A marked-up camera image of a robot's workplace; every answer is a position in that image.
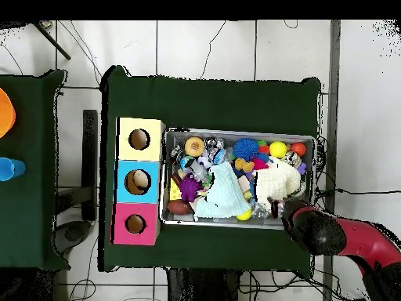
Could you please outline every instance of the green cloth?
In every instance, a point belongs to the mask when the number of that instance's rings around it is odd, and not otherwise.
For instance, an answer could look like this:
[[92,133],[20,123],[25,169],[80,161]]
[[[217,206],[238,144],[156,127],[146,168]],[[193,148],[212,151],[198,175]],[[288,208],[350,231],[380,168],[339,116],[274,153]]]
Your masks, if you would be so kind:
[[297,270],[309,276],[309,254],[282,230],[162,225],[155,246],[112,245],[116,117],[160,119],[166,126],[317,135],[320,83],[191,81],[105,74],[102,123],[107,116],[105,267],[197,267]]
[[63,71],[32,76],[0,75],[0,88],[16,111],[14,126],[0,139],[0,157],[27,167],[17,178],[0,182],[0,267],[65,269],[52,248],[55,212],[56,90]]

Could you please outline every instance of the black stand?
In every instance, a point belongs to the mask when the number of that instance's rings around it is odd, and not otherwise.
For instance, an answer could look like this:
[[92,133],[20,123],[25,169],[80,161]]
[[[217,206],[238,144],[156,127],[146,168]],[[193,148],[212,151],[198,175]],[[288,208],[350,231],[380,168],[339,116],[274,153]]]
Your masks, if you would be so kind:
[[83,222],[73,221],[55,229],[55,246],[62,255],[82,243],[89,234],[89,221],[97,212],[97,112],[84,110],[82,133],[81,187],[60,191],[56,198],[56,214],[81,204]]
[[41,32],[41,34],[43,34],[46,39],[51,42],[53,44],[54,47],[56,47],[56,49],[64,55],[64,57],[67,60],[71,60],[71,57],[68,55],[68,53],[66,51],[63,50],[63,48],[53,39],[53,37],[45,30],[45,28],[39,23],[39,24],[34,24],[34,26],[36,26],[36,28]]

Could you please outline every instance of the yellow ball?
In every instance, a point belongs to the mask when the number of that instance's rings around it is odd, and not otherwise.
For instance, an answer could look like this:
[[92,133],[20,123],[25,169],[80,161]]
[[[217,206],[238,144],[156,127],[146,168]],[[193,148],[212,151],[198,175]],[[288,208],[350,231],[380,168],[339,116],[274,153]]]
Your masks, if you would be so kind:
[[242,215],[238,215],[237,219],[239,219],[239,220],[248,220],[248,219],[251,218],[251,215],[252,215],[252,210],[249,209],[246,212],[244,212]]
[[276,158],[282,158],[287,152],[287,146],[280,141],[273,142],[269,147],[270,155]]

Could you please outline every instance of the yellow block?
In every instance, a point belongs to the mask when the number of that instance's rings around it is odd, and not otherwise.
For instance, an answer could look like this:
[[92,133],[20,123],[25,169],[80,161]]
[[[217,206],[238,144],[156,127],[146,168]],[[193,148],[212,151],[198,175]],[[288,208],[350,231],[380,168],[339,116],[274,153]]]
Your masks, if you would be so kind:
[[[118,159],[129,161],[160,161],[161,136],[165,125],[156,119],[118,118],[120,125]],[[142,129],[148,135],[148,146],[137,150],[130,144],[131,133]]]
[[180,200],[181,190],[173,179],[170,179],[170,201]]

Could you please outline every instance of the black pole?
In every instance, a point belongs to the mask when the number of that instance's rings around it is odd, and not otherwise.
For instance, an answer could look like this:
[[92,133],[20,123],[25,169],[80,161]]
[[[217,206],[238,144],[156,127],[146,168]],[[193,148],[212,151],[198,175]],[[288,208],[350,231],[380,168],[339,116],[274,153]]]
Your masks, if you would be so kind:
[[53,39],[53,37],[45,30],[45,28],[41,24],[34,24],[36,28],[43,34],[46,39],[53,44],[56,49],[64,55],[67,60],[71,60],[71,57],[68,55],[66,51],[64,51],[61,46]]

